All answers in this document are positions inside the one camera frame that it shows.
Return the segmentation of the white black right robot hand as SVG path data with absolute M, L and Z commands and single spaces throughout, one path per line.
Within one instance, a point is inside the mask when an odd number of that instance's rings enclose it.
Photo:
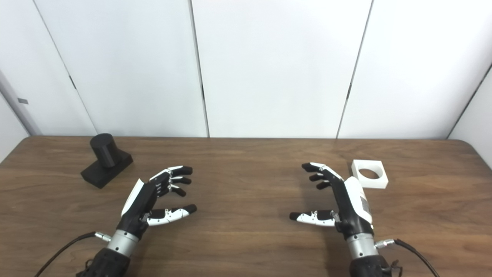
M 306 224 L 334 227 L 348 239 L 354 235 L 374 235 L 372 215 L 362 186 L 355 177 L 343 179 L 338 173 L 325 164 L 308 162 L 301 165 L 306 172 L 314 172 L 311 181 L 321 181 L 317 189 L 332 189 L 338 211 L 315 210 L 313 212 L 292 212 L 289 217 L 293 221 Z

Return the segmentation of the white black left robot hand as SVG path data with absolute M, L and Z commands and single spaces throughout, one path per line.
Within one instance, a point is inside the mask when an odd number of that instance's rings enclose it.
M 129 194 L 116 229 L 141 240 L 149 226 L 168 224 L 183 219 L 197 211 L 195 204 L 170 209 L 155 209 L 157 200 L 168 193 L 185 197 L 186 192 L 177 184 L 191 184 L 193 168 L 178 165 L 165 168 L 149 181 L 139 179 Z

